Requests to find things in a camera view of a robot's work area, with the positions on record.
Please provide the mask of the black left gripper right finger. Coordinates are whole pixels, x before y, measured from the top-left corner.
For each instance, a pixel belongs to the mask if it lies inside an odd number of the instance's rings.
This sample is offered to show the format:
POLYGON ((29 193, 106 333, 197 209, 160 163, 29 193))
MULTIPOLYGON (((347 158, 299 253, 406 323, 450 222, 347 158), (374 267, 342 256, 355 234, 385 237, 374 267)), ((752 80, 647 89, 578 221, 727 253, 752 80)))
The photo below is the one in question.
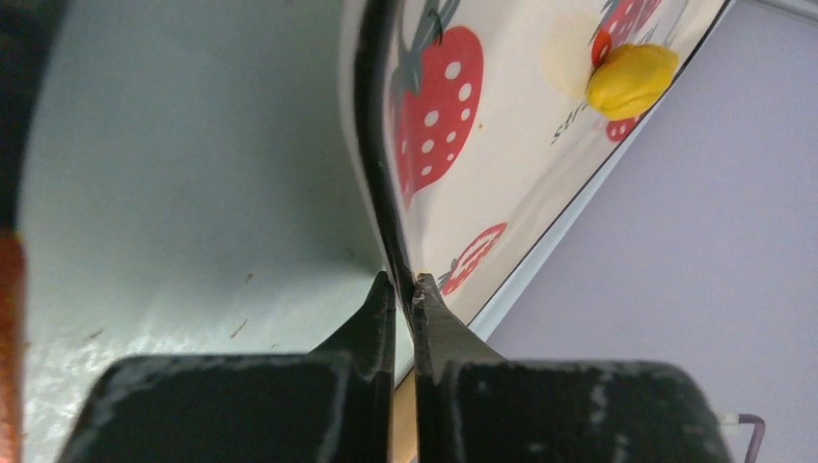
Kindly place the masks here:
POLYGON ((421 274, 411 302, 422 462, 727 462, 696 382, 667 363, 510 361, 421 274))

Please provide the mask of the strawberry print tray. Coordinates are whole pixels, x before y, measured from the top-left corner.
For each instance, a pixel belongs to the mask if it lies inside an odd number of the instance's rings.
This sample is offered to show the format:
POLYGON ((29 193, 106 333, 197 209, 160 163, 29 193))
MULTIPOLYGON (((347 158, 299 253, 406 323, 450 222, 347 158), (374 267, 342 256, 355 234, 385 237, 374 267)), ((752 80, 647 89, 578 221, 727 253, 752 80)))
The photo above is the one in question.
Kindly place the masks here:
POLYGON ((586 101, 611 49, 686 66, 727 1, 345 1, 349 156, 396 285, 487 338, 639 133, 586 101))

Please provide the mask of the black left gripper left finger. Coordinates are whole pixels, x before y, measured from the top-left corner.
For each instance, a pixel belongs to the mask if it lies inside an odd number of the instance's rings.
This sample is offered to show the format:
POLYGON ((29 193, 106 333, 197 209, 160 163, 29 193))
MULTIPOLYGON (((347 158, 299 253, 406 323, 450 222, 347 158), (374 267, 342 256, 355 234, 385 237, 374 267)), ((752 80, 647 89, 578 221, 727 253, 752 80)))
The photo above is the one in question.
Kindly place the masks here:
POLYGON ((132 356, 95 382, 63 462, 388 462, 395 290, 307 353, 132 356))

